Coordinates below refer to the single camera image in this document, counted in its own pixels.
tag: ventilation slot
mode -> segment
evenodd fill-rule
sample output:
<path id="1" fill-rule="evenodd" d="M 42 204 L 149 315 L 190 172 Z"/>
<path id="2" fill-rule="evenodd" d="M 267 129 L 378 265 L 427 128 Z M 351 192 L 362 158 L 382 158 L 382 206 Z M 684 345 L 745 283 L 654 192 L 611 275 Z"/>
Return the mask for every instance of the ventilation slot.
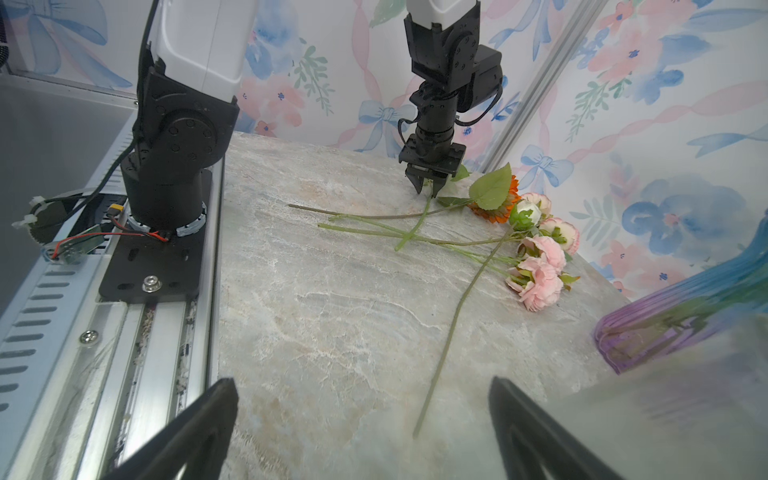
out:
<path id="1" fill-rule="evenodd" d="M 48 325 L 51 320 L 19 320 L 13 326 L 40 326 Z"/>
<path id="2" fill-rule="evenodd" d="M 64 288 L 69 282 L 38 283 L 38 288 Z"/>
<path id="3" fill-rule="evenodd" d="M 64 298 L 64 295 L 61 293 L 49 293 L 46 295 L 33 295 L 30 296 L 30 300 L 58 300 L 60 298 Z"/>
<path id="4" fill-rule="evenodd" d="M 7 369 L 0 369 L 0 375 L 11 375 L 12 373 L 21 373 L 28 369 L 26 365 L 9 366 Z"/>
<path id="5" fill-rule="evenodd" d="M 30 306 L 22 310 L 22 313 L 48 313 L 55 312 L 55 306 Z"/>
<path id="6" fill-rule="evenodd" d="M 8 343 L 13 342 L 31 342 L 32 340 L 40 340 L 43 338 L 42 333 L 30 333 L 29 335 L 11 335 L 5 339 Z"/>
<path id="7" fill-rule="evenodd" d="M 35 349 L 12 350 L 11 352 L 0 352 L 0 359 L 15 359 L 20 356 L 32 356 L 37 352 Z"/>

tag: silver bolt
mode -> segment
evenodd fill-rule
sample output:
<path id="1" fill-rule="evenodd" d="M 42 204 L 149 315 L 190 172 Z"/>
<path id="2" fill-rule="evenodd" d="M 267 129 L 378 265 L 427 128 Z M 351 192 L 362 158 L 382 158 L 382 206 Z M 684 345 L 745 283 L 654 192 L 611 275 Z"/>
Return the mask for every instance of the silver bolt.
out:
<path id="1" fill-rule="evenodd" d="M 152 293 L 157 292 L 162 286 L 163 283 L 155 275 L 150 275 L 144 279 L 141 289 L 147 293 Z"/>
<path id="2" fill-rule="evenodd" d="M 98 332 L 96 330 L 85 330 L 83 334 L 80 335 L 80 343 L 84 343 L 85 345 L 93 343 L 96 340 L 98 340 Z"/>

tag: black mounting plate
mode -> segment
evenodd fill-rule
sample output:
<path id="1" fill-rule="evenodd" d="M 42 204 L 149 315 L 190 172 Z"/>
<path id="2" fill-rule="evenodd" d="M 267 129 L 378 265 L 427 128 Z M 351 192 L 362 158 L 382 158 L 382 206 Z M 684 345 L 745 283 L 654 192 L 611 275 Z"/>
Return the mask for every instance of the black mounting plate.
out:
<path id="1" fill-rule="evenodd" d="M 203 198 L 210 198 L 212 174 L 202 170 Z M 203 261 L 203 227 L 186 237 L 160 242 L 149 237 L 120 237 L 114 249 L 99 294 L 110 302 L 148 303 L 192 300 L 200 292 L 200 265 Z M 144 279 L 155 275 L 162 286 L 153 293 L 144 292 Z"/>

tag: table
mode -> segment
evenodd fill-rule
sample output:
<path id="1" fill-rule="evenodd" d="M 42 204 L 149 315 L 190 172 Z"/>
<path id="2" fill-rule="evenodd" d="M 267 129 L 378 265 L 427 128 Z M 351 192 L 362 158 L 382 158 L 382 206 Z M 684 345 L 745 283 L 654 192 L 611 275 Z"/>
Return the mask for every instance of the table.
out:
<path id="1" fill-rule="evenodd" d="M 394 159 L 235 134 L 225 164 L 218 371 L 235 378 L 240 406 L 222 478 L 504 478 L 493 376 L 544 402 L 613 375 L 591 330 L 626 300 L 583 259 L 567 268 L 581 275 L 574 290 L 539 313 L 486 270 L 413 439 L 479 265 L 427 243 L 396 253 L 397 239 L 320 229 L 326 216 L 287 206 L 418 213 L 425 196 Z M 428 217 L 420 233 L 503 233 L 463 210 Z"/>

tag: black cylindrical base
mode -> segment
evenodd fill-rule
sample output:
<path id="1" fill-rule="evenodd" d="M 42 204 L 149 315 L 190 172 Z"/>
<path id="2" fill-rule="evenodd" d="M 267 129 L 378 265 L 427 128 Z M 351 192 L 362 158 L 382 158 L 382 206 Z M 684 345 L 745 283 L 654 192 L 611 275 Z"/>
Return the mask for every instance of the black cylindrical base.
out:
<path id="1" fill-rule="evenodd" d="M 172 231 L 196 220 L 203 211 L 200 173 L 182 184 L 139 182 L 137 171 L 126 159 L 121 164 L 131 215 L 153 230 Z"/>

